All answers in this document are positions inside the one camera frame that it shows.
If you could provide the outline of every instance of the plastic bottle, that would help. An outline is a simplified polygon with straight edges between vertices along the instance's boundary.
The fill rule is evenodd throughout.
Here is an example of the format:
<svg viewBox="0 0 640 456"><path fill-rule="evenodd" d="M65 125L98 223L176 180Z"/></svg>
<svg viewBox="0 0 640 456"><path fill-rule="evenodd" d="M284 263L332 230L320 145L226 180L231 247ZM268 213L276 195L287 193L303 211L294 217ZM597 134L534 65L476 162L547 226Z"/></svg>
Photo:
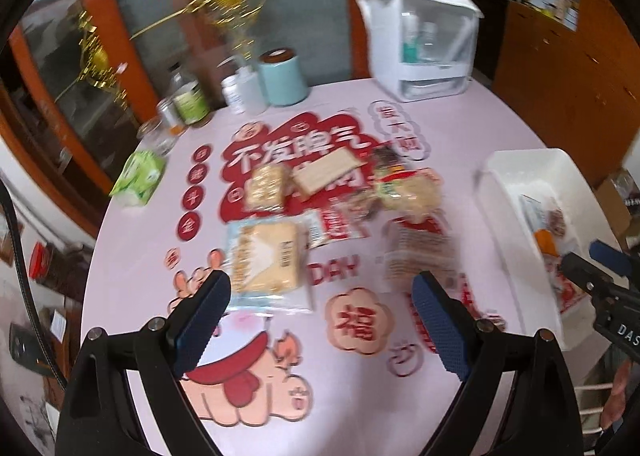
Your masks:
<svg viewBox="0 0 640 456"><path fill-rule="evenodd" d="M260 76L250 66L238 68L236 85L244 110L249 115L260 115L269 107L262 93Z"/></svg>
<svg viewBox="0 0 640 456"><path fill-rule="evenodd" d="M402 13L402 62L418 62L416 43L418 39L418 16L413 12Z"/></svg>
<svg viewBox="0 0 640 456"><path fill-rule="evenodd" d="M200 90L197 78L180 66L177 62L169 68L168 98L174 101L184 123L194 128L200 128L211 120L213 113L209 109L204 95Z"/></svg>
<svg viewBox="0 0 640 456"><path fill-rule="evenodd" d="M434 22L424 22L422 24L422 31L418 38L418 59L420 62L434 62L435 56L435 43L436 36L438 35L438 25Z"/></svg>
<svg viewBox="0 0 640 456"><path fill-rule="evenodd" d="M222 96L225 97L226 105L233 113L239 115L240 113L244 113L244 104L238 92L237 80L238 75L230 75L222 79L220 85L222 86Z"/></svg>

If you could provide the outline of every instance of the person's hand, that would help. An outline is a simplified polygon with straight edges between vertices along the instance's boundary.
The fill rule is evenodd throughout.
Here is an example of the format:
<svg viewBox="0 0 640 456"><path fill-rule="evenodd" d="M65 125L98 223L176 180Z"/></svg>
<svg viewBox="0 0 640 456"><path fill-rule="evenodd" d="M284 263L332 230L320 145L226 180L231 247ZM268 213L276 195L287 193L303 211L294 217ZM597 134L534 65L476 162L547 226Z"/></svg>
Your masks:
<svg viewBox="0 0 640 456"><path fill-rule="evenodd" d="M631 365L631 360L625 360L616 371L616 376L613 377L611 394L600 415L600 426L603 430L608 429L611 424L620 420L622 413L625 412L625 388L631 374Z"/></svg>

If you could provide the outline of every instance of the green label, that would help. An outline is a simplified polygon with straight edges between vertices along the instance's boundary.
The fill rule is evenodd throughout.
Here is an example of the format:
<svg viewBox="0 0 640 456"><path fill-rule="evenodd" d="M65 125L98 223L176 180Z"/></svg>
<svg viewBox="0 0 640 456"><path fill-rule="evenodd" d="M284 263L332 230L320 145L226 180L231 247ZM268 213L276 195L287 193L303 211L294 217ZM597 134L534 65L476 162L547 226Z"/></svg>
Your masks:
<svg viewBox="0 0 640 456"><path fill-rule="evenodd" d="M199 122L209 113L207 103L197 85L186 93L176 95L174 102L185 124Z"/></svg>

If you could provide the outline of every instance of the white storage box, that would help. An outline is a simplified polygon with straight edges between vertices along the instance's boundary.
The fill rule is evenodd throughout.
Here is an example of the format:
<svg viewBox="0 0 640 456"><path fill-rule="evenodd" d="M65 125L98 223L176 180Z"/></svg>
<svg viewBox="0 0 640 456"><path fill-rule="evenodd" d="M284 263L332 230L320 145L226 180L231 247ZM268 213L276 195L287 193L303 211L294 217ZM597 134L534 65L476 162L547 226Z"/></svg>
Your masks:
<svg viewBox="0 0 640 456"><path fill-rule="evenodd" d="M508 270L524 334L548 328L563 350L571 350L593 332L595 311L586 295L560 314L543 257L520 204L520 195L553 197L564 214L576 253L628 288L628 282L589 256L601 240L618 248L595 196L571 158L561 149L497 151L486 161L478 182L478 200Z"/></svg>
<svg viewBox="0 0 640 456"><path fill-rule="evenodd" d="M369 35L369 70L402 102L462 93L478 21L470 0L356 0Z"/></svg>

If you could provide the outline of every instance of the green package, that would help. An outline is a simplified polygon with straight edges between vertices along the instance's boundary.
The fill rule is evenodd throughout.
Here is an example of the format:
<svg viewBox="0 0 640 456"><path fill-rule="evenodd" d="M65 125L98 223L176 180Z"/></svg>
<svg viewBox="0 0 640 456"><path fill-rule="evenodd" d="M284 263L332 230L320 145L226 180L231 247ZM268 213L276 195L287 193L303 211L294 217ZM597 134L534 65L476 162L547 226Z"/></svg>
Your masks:
<svg viewBox="0 0 640 456"><path fill-rule="evenodd" d="M123 206L146 205L162 178L165 163L149 150L132 153L109 196L115 197Z"/></svg>

